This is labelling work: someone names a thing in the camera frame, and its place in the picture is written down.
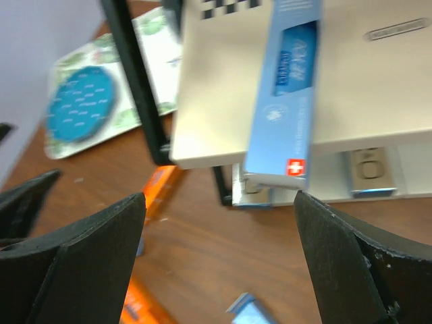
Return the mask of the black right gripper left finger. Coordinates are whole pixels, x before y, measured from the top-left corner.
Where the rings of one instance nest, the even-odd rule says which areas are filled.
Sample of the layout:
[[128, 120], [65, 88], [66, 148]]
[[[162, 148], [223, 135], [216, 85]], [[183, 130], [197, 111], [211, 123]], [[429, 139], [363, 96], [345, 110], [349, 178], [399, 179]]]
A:
[[119, 323], [145, 213], [139, 192], [1, 250], [1, 322]]

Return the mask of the blue toothpaste box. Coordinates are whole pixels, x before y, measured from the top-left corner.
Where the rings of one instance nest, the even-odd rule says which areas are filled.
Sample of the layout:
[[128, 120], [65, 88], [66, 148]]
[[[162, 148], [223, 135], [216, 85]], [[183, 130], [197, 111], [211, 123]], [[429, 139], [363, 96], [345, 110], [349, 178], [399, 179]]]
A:
[[278, 324], [275, 317], [253, 294], [241, 294], [226, 310], [233, 314], [233, 324]]
[[259, 186], [308, 186], [321, 1], [276, 1], [271, 16], [245, 178]]

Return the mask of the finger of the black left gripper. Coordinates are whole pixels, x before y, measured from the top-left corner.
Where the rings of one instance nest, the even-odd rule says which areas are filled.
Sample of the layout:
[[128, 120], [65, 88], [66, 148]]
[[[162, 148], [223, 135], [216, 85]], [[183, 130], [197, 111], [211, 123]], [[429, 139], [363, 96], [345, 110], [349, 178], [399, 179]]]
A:
[[0, 142], [3, 142], [3, 140], [9, 135], [10, 132], [12, 132], [15, 129], [14, 125], [8, 124], [8, 123], [0, 123]]
[[45, 200], [60, 178], [53, 169], [1, 193], [1, 239], [20, 240], [32, 231]]

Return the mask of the silver toothpaste box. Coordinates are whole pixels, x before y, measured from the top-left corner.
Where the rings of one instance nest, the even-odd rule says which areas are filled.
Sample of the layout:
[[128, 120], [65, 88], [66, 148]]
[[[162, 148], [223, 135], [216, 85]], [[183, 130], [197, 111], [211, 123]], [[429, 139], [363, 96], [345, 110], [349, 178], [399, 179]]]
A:
[[397, 190], [385, 148], [346, 151], [343, 157], [353, 198], [389, 197]]
[[252, 184], [244, 177], [242, 164], [232, 165], [232, 205], [243, 209], [264, 209], [272, 206], [273, 191]]

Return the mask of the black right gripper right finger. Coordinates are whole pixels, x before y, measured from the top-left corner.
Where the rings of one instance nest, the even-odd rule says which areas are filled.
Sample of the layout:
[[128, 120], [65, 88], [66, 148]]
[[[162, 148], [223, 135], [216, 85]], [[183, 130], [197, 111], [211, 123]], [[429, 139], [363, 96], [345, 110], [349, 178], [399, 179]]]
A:
[[431, 246], [343, 213], [306, 192], [294, 199], [323, 323], [430, 323]]

